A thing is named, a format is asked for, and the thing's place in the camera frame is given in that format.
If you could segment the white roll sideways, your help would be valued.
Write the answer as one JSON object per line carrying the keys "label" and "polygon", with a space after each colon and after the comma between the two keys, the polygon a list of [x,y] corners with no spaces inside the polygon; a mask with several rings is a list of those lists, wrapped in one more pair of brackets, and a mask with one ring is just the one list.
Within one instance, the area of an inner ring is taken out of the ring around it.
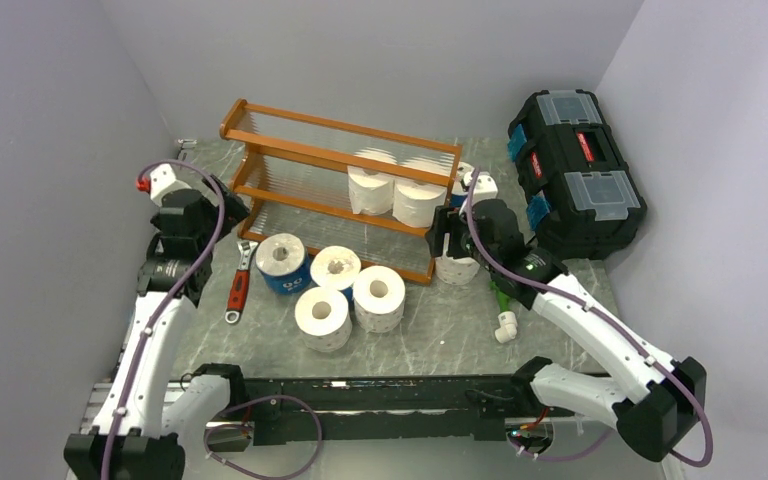
{"label": "white roll sideways", "polygon": [[392,214],[399,222],[413,228],[431,226],[435,209],[446,198],[444,186],[397,177],[393,183]]}

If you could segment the orange wooden two-tier shelf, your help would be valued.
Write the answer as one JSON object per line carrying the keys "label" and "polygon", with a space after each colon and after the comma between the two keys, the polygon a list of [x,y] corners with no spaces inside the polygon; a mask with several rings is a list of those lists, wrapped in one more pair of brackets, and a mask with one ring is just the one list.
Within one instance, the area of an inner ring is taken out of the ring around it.
{"label": "orange wooden two-tier shelf", "polygon": [[357,166],[447,189],[450,200],[462,148],[419,137],[293,112],[238,99],[219,127],[240,142],[244,156],[230,180],[251,200],[238,229],[247,240],[277,233],[299,237],[310,255],[331,245],[354,250],[365,267],[383,265],[405,280],[428,285],[434,260],[424,235],[392,214],[354,214],[348,166]]}

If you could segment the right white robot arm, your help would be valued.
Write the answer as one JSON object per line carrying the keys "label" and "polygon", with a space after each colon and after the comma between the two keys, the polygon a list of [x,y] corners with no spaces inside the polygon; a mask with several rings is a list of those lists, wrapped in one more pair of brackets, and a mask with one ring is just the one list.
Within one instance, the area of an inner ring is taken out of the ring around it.
{"label": "right white robot arm", "polygon": [[676,456],[677,444],[700,425],[705,450],[693,464],[711,461],[705,368],[692,357],[675,360],[610,313],[560,259],[524,239],[504,201],[439,206],[425,239],[434,257],[476,261],[502,293],[559,327],[605,371],[594,377],[534,357],[511,378],[517,411],[556,407],[581,414],[653,462]]}

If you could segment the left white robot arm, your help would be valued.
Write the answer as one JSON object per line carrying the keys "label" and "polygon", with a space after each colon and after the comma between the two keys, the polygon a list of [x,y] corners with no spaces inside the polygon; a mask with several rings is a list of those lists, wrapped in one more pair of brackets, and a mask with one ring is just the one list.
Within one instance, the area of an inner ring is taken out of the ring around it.
{"label": "left white robot arm", "polygon": [[137,281],[128,339],[101,410],[86,433],[66,441],[63,457],[78,479],[180,479],[186,443],[213,411],[239,417],[247,392],[239,368],[208,365],[165,412],[172,366],[186,324],[193,320],[212,273],[212,250],[249,211],[216,176],[202,180],[219,199],[183,185],[160,196],[156,232]]}

